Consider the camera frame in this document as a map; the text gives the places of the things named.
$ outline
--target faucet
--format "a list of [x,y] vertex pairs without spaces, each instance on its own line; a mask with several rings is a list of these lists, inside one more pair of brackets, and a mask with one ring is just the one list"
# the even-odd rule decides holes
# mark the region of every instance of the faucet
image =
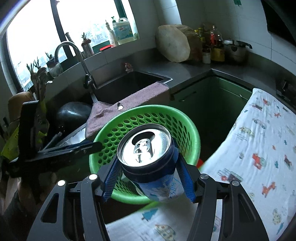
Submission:
[[[88,89],[89,87],[91,87],[92,91],[94,92],[98,88],[98,86],[96,85],[96,82],[95,82],[93,76],[90,74],[90,72],[89,72],[89,70],[88,70],[88,68],[87,68],[87,66],[86,66],[86,64],[85,64],[85,62],[83,60],[83,57],[82,57],[82,54],[81,54],[80,50],[78,49],[78,47],[74,43],[69,42],[69,41],[61,42],[57,46],[56,51],[54,53],[54,61],[55,62],[58,62],[59,61],[59,57],[58,57],[59,49],[62,46],[64,46],[64,45],[68,45],[68,46],[72,46],[73,47],[74,52],[75,52],[76,56],[78,56],[79,61],[80,61],[81,65],[82,65],[82,67],[83,67],[83,69],[85,71],[85,74],[86,74],[85,75],[83,86],[84,86],[85,89]],[[93,93],[91,93],[91,97],[92,97],[93,101],[95,101],[94,100],[94,94]]]

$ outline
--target red object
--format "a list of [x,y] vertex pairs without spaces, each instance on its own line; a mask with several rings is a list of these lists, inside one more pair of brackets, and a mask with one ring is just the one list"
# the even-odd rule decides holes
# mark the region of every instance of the red object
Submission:
[[100,51],[103,51],[103,50],[105,50],[105,49],[108,49],[108,48],[111,48],[111,44],[109,44],[109,45],[106,45],[105,47],[103,47],[103,48],[100,48]]
[[196,164],[197,168],[200,168],[202,166],[202,164],[203,164],[203,160],[199,158],[198,162]]

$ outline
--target window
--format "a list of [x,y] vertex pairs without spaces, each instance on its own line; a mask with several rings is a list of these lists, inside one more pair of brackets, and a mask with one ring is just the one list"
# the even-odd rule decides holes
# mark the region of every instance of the window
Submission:
[[[46,53],[54,55],[58,44],[66,40],[66,32],[83,51],[83,33],[91,39],[92,46],[106,42],[105,20],[111,25],[111,17],[118,20],[125,17],[123,14],[121,0],[31,0],[7,29],[6,51],[11,61],[6,62],[12,63],[11,69],[14,69],[14,73],[10,74],[16,75],[22,88],[30,87],[32,84],[26,64],[30,65],[38,57],[40,66],[46,67]],[[75,53],[70,49],[72,54],[60,49],[60,62],[73,58]]]

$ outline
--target cabinet handle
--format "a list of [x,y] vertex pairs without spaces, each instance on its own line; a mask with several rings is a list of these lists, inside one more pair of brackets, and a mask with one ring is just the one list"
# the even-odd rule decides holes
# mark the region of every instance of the cabinet handle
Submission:
[[244,98],[241,94],[239,94],[241,98],[245,99],[246,101],[248,101],[248,99]]
[[191,94],[185,96],[183,99],[179,100],[179,102],[184,102],[188,97],[190,97],[191,95],[196,94],[196,91],[193,91]]

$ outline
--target can lid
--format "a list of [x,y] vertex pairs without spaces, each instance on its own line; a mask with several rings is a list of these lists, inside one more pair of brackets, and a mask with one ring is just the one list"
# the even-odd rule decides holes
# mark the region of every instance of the can lid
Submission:
[[130,167],[142,167],[161,158],[171,144],[169,131],[158,124],[144,124],[130,130],[117,148],[119,160]]

